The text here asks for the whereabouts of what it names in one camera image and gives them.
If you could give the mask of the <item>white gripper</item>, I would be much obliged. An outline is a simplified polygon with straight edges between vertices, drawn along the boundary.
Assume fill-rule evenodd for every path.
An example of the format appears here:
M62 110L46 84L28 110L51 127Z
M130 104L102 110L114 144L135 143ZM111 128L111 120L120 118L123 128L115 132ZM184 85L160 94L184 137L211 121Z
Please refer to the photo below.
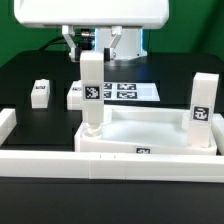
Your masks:
M160 29L169 18L169 0L14 0L14 15L28 27L63 25L62 35L70 47L72 62L78 62L81 54L73 40L74 27L112 26L112 40L104 49L104 61L110 62L115 58L122 27Z

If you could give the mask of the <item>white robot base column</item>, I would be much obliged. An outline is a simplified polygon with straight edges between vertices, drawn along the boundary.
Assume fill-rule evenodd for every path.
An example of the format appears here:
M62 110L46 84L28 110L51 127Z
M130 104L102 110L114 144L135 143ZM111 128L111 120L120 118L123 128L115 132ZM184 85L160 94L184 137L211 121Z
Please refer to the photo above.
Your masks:
M91 35L90 50L101 52L107 48L112 40L111 29L96 28ZM143 49L143 31L140 28L122 28L121 39L114 49L115 58L112 62L129 62L135 61L147 56L147 52Z

